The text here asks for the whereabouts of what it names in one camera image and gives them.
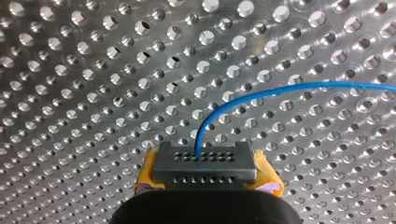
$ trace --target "blue wire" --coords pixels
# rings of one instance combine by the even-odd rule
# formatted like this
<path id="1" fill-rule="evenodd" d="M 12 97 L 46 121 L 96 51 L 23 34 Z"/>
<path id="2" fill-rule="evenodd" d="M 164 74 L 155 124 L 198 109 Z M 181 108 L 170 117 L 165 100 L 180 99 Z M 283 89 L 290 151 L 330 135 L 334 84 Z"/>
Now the blue wire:
<path id="1" fill-rule="evenodd" d="M 228 102 L 225 105 L 220 106 L 218 109 L 213 111 L 201 124 L 198 134 L 195 139 L 195 157 L 200 157 L 202 151 L 202 144 L 206 132 L 207 125 L 211 124 L 219 115 L 223 114 L 227 110 L 231 109 L 235 105 L 241 105 L 254 99 L 259 99 L 266 96 L 279 95 L 291 91 L 302 91 L 307 89 L 315 88 L 356 88 L 363 90 L 376 90 L 376 91 L 396 91 L 396 86 L 384 85 L 384 84 L 373 84 L 373 83 L 360 83 L 360 82 L 306 82 L 303 84 L 284 86 L 275 88 L 272 90 L 259 91 L 250 95 L 242 96 L 235 100 Z"/>

